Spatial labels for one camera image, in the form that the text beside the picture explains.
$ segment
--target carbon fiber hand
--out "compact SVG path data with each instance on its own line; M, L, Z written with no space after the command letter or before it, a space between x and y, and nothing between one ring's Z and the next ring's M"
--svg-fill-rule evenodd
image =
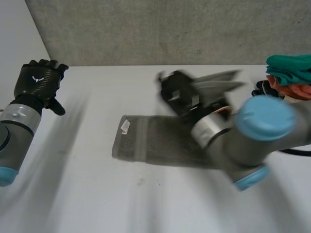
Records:
M41 101L45 108L51 109L57 115L65 114L64 108L55 97L68 66L57 64L56 60L43 59L24 64L14 89L15 98L23 94L32 95Z

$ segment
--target red cloth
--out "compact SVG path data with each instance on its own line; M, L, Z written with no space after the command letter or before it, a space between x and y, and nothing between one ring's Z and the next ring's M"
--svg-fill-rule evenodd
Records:
M299 100L311 100L311 86L296 83L288 86L280 86L273 75L267 75L270 86L278 90L281 95L288 95Z

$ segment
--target logo on robotic hand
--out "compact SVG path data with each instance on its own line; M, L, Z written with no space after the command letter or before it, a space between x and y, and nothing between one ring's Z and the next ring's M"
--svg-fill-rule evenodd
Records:
M35 82L37 83L37 82L39 82L39 81L41 81L41 80L43 80L44 78L42 78L42 79L36 79L34 76L33 76L33 80L35 80Z

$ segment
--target green cloth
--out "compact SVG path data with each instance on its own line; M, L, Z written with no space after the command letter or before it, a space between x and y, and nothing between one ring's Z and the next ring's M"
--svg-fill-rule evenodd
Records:
M273 55L268 57L267 64L267 73L272 74L281 86L311 84L311 55Z

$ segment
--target blue cap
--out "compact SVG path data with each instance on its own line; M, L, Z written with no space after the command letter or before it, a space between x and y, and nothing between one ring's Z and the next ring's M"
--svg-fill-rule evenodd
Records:
M13 183L18 171L9 167L0 166L0 187Z
M261 95L250 98L235 117L237 128L257 141L286 136L296 124L292 107L278 98Z
M235 181L234 184L238 187L241 191L249 188L250 186L256 184L257 182L266 178L269 174L269 168L267 166L263 166L257 171L245 176L244 178Z

